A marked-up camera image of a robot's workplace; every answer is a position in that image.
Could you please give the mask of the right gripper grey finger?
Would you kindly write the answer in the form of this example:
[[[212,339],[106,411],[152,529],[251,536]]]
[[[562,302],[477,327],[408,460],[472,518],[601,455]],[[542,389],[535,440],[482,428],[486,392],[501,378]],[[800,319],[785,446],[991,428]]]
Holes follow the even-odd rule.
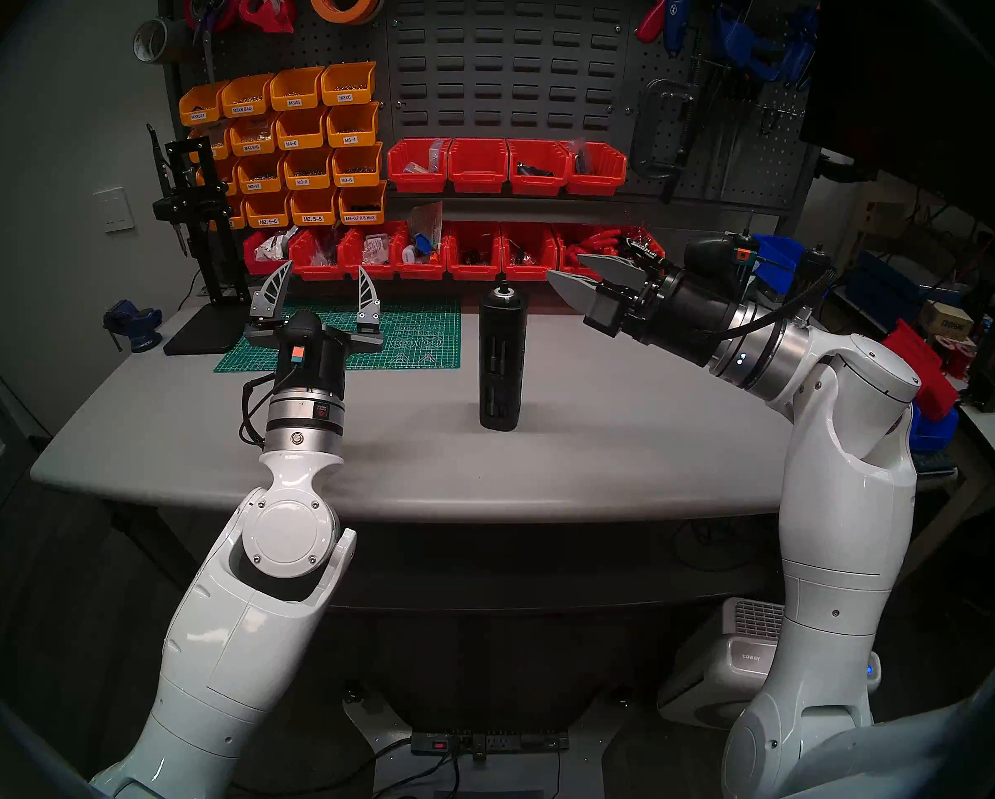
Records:
[[[548,270],[546,280],[560,298],[583,316],[583,323],[608,337],[632,335],[632,289],[607,280]]]
[[[618,256],[578,256],[580,265],[600,275],[597,295],[638,295],[653,285],[654,276]]]

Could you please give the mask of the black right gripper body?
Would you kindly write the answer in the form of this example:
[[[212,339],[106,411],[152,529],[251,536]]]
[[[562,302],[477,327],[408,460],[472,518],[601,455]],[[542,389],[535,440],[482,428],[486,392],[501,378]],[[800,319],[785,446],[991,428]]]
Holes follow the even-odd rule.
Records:
[[[738,306],[714,282],[678,272],[646,282],[625,314],[625,332],[694,365],[707,365]]]

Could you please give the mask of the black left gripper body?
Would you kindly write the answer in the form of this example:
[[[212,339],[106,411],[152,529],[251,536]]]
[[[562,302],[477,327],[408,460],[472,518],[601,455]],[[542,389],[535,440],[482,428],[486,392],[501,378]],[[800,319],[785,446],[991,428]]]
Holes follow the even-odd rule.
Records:
[[[244,403],[266,381],[273,382],[271,396],[288,389],[305,389],[328,392],[342,400],[347,359],[354,354],[377,354],[385,340],[382,333],[361,335],[357,327],[343,331],[323,321],[278,321],[260,326],[248,321],[244,337],[250,345],[278,352],[273,375],[246,382]]]

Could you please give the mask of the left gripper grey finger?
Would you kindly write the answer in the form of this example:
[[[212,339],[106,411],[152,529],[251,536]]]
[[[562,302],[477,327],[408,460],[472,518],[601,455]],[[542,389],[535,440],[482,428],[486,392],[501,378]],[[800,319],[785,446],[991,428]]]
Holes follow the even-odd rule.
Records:
[[[250,325],[267,325],[278,322],[290,289],[292,261],[283,262],[252,293],[249,311]]]
[[[358,271],[358,316],[357,333],[379,335],[381,301],[370,275],[359,265]]]

